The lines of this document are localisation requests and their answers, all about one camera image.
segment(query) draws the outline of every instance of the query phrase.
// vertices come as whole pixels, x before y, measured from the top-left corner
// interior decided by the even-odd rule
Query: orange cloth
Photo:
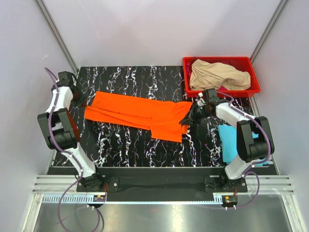
[[[151,130],[155,139],[182,141],[188,126],[179,125],[192,103],[157,101],[97,91],[85,119]]]

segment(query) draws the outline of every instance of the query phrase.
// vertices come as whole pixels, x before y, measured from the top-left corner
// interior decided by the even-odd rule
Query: cable
[[[49,74],[50,78],[52,79],[53,83],[54,83],[54,86],[56,88],[56,97],[55,97],[55,101],[54,101],[54,106],[52,107],[50,113],[49,113],[49,116],[48,116],[48,130],[49,130],[49,133],[50,133],[50,137],[51,137],[51,140],[53,141],[54,143],[54,146],[56,147],[56,149],[58,151],[60,151],[61,153],[66,153],[68,154],[70,157],[72,157],[74,159],[74,161],[77,163],[77,165],[79,166],[80,170],[81,170],[81,175],[79,176],[79,178],[73,183],[71,184],[65,191],[64,193],[62,194],[62,196],[60,197],[60,200],[59,200],[59,203],[58,203],[58,209],[57,209],[57,215],[58,215],[58,220],[59,220],[59,223],[60,225],[62,226],[62,228],[66,231],[66,232],[70,232],[68,230],[68,228],[66,228],[66,226],[63,224],[62,222],[62,219],[61,219],[61,216],[60,216],[60,207],[61,207],[61,202],[64,198],[64,196],[66,195],[66,193],[70,190],[70,188],[72,188],[74,185],[76,185],[83,177],[83,167],[81,166],[80,162],[76,159],[76,157],[69,151],[65,151],[63,150],[59,145],[58,143],[56,142],[55,140],[55,137],[54,137],[54,134],[53,134],[53,130],[52,130],[52,115],[53,115],[53,112],[56,108],[56,105],[57,105],[57,101],[58,101],[58,97],[59,97],[59,89],[58,89],[58,86],[57,86],[57,78],[56,76],[53,74],[52,71],[50,71],[47,67],[44,68],[47,73]],[[97,214],[98,214],[98,224],[97,226],[95,227],[95,229],[92,231],[92,232],[95,232],[98,228],[98,225],[100,223],[100,215],[99,215],[99,210],[95,208],[95,210],[97,211]]]
[[[74,79],[75,79],[75,81],[77,83],[77,77],[73,73],[71,73],[71,75],[74,77]]]
[[[216,188],[219,186],[220,182],[218,182],[216,185],[211,185],[210,183],[203,182],[206,186],[211,187],[211,188]]]

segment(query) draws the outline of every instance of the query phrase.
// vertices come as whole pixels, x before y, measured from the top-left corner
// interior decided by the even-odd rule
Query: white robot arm
[[[242,178],[243,174],[253,167],[253,163],[265,159],[269,148],[270,154],[274,153],[274,144],[267,118],[252,115],[246,117],[246,115],[238,109],[235,110],[235,107],[226,100],[219,99],[216,90],[213,88],[199,93],[189,113],[180,121],[182,125],[196,125],[200,124],[202,118],[216,116],[237,129],[238,154],[225,167],[223,176],[221,176],[224,182]],[[253,118],[265,132],[270,147],[268,147],[261,130],[250,118]],[[258,138],[253,138],[253,132],[258,134]]]
[[[86,189],[101,189],[104,184],[102,175],[94,162],[87,157],[82,149],[79,131],[69,113],[71,104],[82,106],[85,102],[80,87],[74,84],[73,76],[70,72],[59,73],[59,80],[56,83],[57,89],[55,86],[52,88],[52,103],[45,113],[38,115],[38,122],[48,147],[56,149],[68,158],[76,168],[79,176],[82,176],[80,183],[83,187]],[[55,108],[52,112],[50,128],[48,120],[53,107]],[[57,143],[60,149],[57,148],[53,141]]]

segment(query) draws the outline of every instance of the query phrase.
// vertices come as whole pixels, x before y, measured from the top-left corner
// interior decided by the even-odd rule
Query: black marble tabletop
[[[182,66],[82,67],[78,81],[91,104],[96,91],[160,101],[191,101],[184,92]],[[236,98],[235,106],[252,114],[248,98]],[[191,126],[176,143],[151,138],[149,130],[84,119],[84,108],[71,108],[81,133],[81,146],[98,167],[205,167],[222,166],[218,125],[209,117]],[[72,166],[57,154],[52,166]]]

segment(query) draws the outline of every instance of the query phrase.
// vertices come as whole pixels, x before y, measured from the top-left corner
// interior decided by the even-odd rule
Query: purple cable
[[[63,150],[59,145],[58,143],[56,142],[55,140],[55,137],[54,137],[54,134],[53,134],[53,130],[52,130],[52,115],[53,115],[53,112],[55,110],[55,107],[56,107],[56,104],[57,104],[57,101],[58,101],[58,97],[59,97],[59,89],[58,89],[58,86],[57,86],[57,83],[56,83],[56,76],[53,74],[52,71],[50,71],[47,67],[44,68],[47,73],[49,74],[50,78],[52,79],[53,83],[54,83],[54,86],[56,88],[56,97],[55,97],[55,101],[54,101],[54,106],[52,107],[50,113],[49,113],[49,116],[48,116],[48,129],[49,129],[49,133],[50,133],[50,137],[51,137],[51,140],[53,141],[55,147],[57,148],[58,151],[62,152],[62,153],[67,153],[69,155],[72,155],[71,152],[69,151],[65,151]],[[63,224],[62,220],[61,220],[61,216],[60,216],[60,207],[61,207],[61,202],[64,198],[64,196],[66,195],[66,193],[70,190],[70,188],[72,188],[74,185],[76,185],[83,177],[83,167],[81,166],[80,162],[76,159],[75,156],[72,155],[72,158],[74,159],[74,161],[77,163],[77,165],[79,166],[80,170],[81,170],[81,175],[80,177],[73,183],[71,184],[65,191],[64,193],[62,194],[62,196],[60,197],[60,200],[59,200],[59,203],[58,203],[58,210],[57,210],[57,214],[58,214],[58,220],[59,220],[59,223],[60,225],[62,226],[62,228],[66,231],[66,232],[70,232],[68,230],[68,228],[66,228],[66,226]],[[100,216],[99,216],[99,210],[96,209],[97,211],[97,214],[98,214],[98,224],[97,226],[95,227],[95,229],[92,231],[92,232],[95,232],[99,226],[99,223],[100,223]]]

